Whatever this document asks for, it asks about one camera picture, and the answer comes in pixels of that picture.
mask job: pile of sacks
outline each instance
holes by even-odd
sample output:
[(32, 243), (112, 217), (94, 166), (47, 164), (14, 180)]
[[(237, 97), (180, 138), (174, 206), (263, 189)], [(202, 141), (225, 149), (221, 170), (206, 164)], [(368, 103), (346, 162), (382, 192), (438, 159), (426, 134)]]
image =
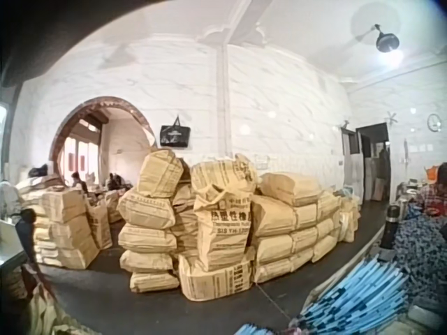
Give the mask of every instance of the pile of sacks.
[(263, 283), (320, 260), (337, 244), (340, 200), (312, 177), (267, 173), (252, 199), (253, 280)]
[(179, 286), (170, 256), (177, 250), (170, 231), (175, 224), (170, 199), (182, 173), (182, 163), (172, 151), (154, 151), (145, 158), (136, 187), (119, 200), (117, 209), (126, 221), (118, 236), (119, 245), (126, 249), (120, 266), (132, 272), (132, 292)]
[(87, 221), (84, 198), (79, 191), (64, 186), (46, 188), (45, 182), (53, 180), (50, 178), (27, 179), (17, 185), (23, 205), (34, 209), (37, 215), (34, 223), (37, 261), (86, 269), (98, 255), (98, 248)]
[(251, 287), (254, 250), (247, 248), (247, 240), (256, 182), (256, 171), (244, 156), (191, 168), (197, 251), (178, 256), (182, 292), (188, 299), (216, 299)]

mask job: hanging bag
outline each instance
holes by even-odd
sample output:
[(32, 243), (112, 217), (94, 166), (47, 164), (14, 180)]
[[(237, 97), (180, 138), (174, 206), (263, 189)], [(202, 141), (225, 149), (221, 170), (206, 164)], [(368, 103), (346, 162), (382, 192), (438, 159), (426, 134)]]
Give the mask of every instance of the hanging bag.
[(191, 128), (180, 125), (179, 117), (172, 126), (161, 126), (160, 144), (162, 147), (187, 148)]

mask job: thermos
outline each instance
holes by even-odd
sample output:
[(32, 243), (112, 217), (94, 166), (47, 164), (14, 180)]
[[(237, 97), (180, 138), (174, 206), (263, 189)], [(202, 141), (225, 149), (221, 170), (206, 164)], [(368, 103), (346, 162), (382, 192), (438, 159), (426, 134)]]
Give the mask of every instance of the thermos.
[(399, 206), (395, 204), (390, 205), (388, 207), (388, 210), (386, 211), (385, 232), (383, 232), (382, 241), (380, 243), (381, 248), (384, 249), (393, 248), (395, 235), (397, 232), (397, 228), (399, 227), (399, 216), (400, 216)]

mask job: concrete floor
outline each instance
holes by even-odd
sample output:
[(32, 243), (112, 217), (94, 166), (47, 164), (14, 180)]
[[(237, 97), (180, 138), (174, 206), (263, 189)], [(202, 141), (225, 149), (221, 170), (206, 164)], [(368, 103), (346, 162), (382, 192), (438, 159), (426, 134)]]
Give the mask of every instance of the concrete floor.
[[(208, 302), (187, 300), (180, 290), (134, 294), (130, 274), (119, 268), (122, 249), (101, 254), (87, 271), (43, 267), (59, 303), (82, 324), (105, 335), (215, 334), (231, 335), (246, 322), (284, 329), (296, 316), (310, 291), (346, 264), (384, 224), (386, 205), (368, 202), (356, 240), (340, 243), (319, 262), (259, 287)], [(113, 225), (116, 238), (120, 224)]]

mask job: white marble wall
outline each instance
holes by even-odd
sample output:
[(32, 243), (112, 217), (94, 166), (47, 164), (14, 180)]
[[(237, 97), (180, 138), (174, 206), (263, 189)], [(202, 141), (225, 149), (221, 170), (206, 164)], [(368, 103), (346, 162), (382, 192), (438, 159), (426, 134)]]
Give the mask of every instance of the white marble wall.
[(190, 41), (137, 40), (74, 48), (46, 74), (24, 83), (13, 124), (10, 178), (22, 166), (47, 162), (64, 117), (98, 96), (135, 105), (159, 142), (161, 125), (177, 115), (191, 127), (191, 163), (216, 156), (216, 51)]
[(149, 141), (136, 120), (110, 120), (103, 126), (101, 138), (103, 179), (112, 172), (135, 185), (150, 148)]
[[(349, 94), (357, 127), (386, 121), (396, 113), (398, 123), (388, 126), (391, 159), (391, 199), (395, 188), (408, 178), (425, 179), (424, 168), (447, 161), (447, 64), (416, 70), (378, 82)], [(427, 127), (436, 113), (443, 119), (441, 132)], [(406, 165), (404, 143), (408, 145)]]
[(261, 173), (302, 172), (325, 187), (341, 187), (338, 126), (351, 118), (344, 88), (271, 49), (228, 46), (228, 67), (233, 152), (258, 162)]

